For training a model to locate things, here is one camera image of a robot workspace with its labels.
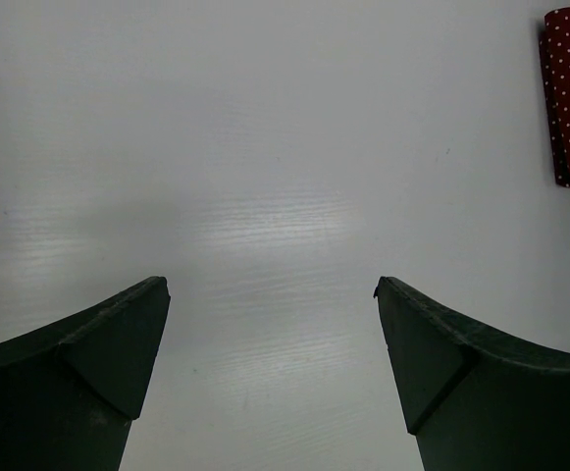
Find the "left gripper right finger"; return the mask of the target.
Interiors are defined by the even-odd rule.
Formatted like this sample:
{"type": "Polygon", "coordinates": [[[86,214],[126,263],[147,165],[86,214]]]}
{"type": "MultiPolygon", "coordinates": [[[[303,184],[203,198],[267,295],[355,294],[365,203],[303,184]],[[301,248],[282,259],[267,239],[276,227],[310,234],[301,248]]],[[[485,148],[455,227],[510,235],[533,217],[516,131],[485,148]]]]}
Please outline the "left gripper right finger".
{"type": "Polygon", "coordinates": [[[374,296],[407,432],[427,470],[570,470],[570,353],[394,277],[374,296]]]}

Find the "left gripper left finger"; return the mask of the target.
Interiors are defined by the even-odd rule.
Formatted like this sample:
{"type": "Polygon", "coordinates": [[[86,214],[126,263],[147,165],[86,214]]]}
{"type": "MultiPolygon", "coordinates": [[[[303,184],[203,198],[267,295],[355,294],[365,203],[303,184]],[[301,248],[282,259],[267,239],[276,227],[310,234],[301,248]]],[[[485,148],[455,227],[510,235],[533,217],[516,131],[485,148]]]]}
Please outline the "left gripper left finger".
{"type": "Polygon", "coordinates": [[[0,342],[0,470],[119,469],[170,302],[149,277],[0,342]]]}

